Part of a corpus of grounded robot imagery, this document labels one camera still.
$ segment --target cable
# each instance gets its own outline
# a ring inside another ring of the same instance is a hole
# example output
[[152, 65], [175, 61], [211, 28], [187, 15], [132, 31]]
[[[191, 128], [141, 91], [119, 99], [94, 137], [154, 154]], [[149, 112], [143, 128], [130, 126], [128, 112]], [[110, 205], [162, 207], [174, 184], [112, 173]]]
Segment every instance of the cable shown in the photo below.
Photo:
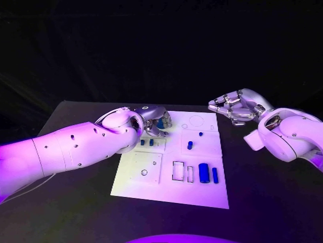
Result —
[[14, 196], [11, 199], [8, 199], [7, 201], [4, 201], [0, 204], [7, 203], [8, 201], [11, 201], [12, 199], [15, 199], [17, 197], [22, 196], [24, 194], [27, 194], [28, 192], [31, 192], [32, 190], [35, 190], [40, 186], [43, 186], [50, 179], [56, 176], [56, 174], [51, 175], [51, 177], [38, 185], [35, 186], [31, 190], [28, 190], [27, 192], [21, 193], [20, 195]]

